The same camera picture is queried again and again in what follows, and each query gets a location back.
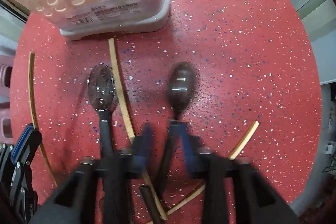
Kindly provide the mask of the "bamboo chopstick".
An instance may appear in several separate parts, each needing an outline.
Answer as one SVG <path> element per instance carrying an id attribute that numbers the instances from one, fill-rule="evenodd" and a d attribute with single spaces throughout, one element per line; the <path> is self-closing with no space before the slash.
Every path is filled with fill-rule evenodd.
<path id="1" fill-rule="evenodd" d="M 228 158 L 230 160 L 236 159 L 239 153 L 243 150 L 246 144 L 249 142 L 255 131 L 259 126 L 258 121 L 254 121 L 246 133 L 243 135 L 237 146 L 231 151 Z M 206 184 L 203 182 L 197 188 L 195 188 L 189 195 L 187 195 L 183 200 L 181 200 L 177 205 L 173 206 L 168 211 L 164 211 L 160 200 L 158 199 L 156 192 L 151 184 L 149 175 L 146 173 L 143 175 L 145 185 L 139 187 L 141 196 L 145 202 L 147 211 L 149 212 L 151 221 L 148 223 L 162 223 L 162 221 L 167 220 L 169 215 L 172 215 L 181 207 L 185 206 L 187 203 L 199 196 L 206 188 Z"/>
<path id="2" fill-rule="evenodd" d="M 34 94 L 34 62 L 35 62 L 35 53 L 30 52 L 29 59 L 28 59 L 28 93 L 29 93 L 30 114 L 31 114 L 31 119 L 33 122 L 34 129 L 39 130 L 38 116 L 37 116 L 36 105 L 35 105 L 35 94 Z M 39 149 L 45 161 L 45 165 L 50 174 L 50 177 L 52 178 L 52 181 L 54 182 L 55 186 L 58 186 L 58 183 L 56 181 L 56 177 L 52 170 L 52 167 L 50 165 L 43 141 L 41 141 L 39 145 Z"/>
<path id="3" fill-rule="evenodd" d="M 109 44 L 109 52 L 110 52 L 110 61 L 111 61 L 111 65 L 112 65 L 112 72 L 113 72 L 113 77 L 114 77 L 114 81 L 115 81 L 115 86 L 116 86 L 116 93 L 117 93 L 117 97 L 118 97 L 118 101 L 119 101 L 119 105 L 120 105 L 120 109 L 121 109 L 121 114 L 122 114 L 122 118 L 123 118 L 123 123 L 125 125 L 126 128 L 126 133 L 127 136 L 130 140 L 131 143 L 133 143 L 134 138 L 135 138 L 135 133 L 134 133 L 134 129 L 133 129 L 133 125 L 131 122 L 131 118 L 129 115 L 129 110 L 127 107 L 127 103 L 126 103 L 126 97 L 125 97 L 125 92 L 124 92 L 124 88 L 123 88 L 123 80 L 121 77 L 121 73 L 119 70 L 119 65 L 118 65 L 118 58 L 117 58 L 117 51 L 116 51 L 116 46 L 115 46 L 115 42 L 114 42 L 114 38 L 110 38 L 108 39 L 108 44 Z M 156 209 L 159 212 L 159 217 L 162 220 L 167 220 L 167 214 L 165 213 L 158 197 L 157 194 L 154 190 L 153 184 L 151 182 L 151 179 L 149 177 L 149 174 L 147 172 L 147 170 L 144 169 L 144 171 L 142 172 L 142 178 L 145 182 L 145 184 L 147 186 L 150 187 L 150 192 L 151 192 L 151 196 L 154 198 L 154 204 Z"/>

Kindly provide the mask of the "clear spoon dark handle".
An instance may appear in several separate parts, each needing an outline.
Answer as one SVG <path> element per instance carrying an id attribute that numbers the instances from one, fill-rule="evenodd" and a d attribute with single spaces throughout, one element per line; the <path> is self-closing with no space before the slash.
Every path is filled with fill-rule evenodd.
<path id="1" fill-rule="evenodd" d="M 154 180 L 154 189 L 159 200 L 167 183 L 175 141 L 179 136 L 180 118 L 193 99 L 196 86 L 196 73 L 189 62 L 180 62 L 173 67 L 166 92 L 167 101 L 173 109 L 173 118 L 169 120 L 169 128 L 160 162 L 158 173 Z"/>
<path id="2" fill-rule="evenodd" d="M 116 88 L 111 68 L 99 63 L 95 65 L 87 80 L 88 98 L 90 105 L 99 116 L 100 129 L 100 161 L 97 164 L 98 174 L 102 178 L 105 193 L 102 205 L 102 222 L 110 223 L 108 209 L 108 166 L 114 152 L 112 113 L 117 105 Z"/>

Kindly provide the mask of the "pink plastic stool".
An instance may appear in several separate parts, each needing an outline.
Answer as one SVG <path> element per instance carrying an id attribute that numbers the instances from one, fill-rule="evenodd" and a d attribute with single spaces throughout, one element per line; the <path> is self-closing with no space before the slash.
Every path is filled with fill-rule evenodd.
<path id="1" fill-rule="evenodd" d="M 10 83 L 14 58 L 1 55 L 1 143 L 13 143 L 10 120 Z"/>

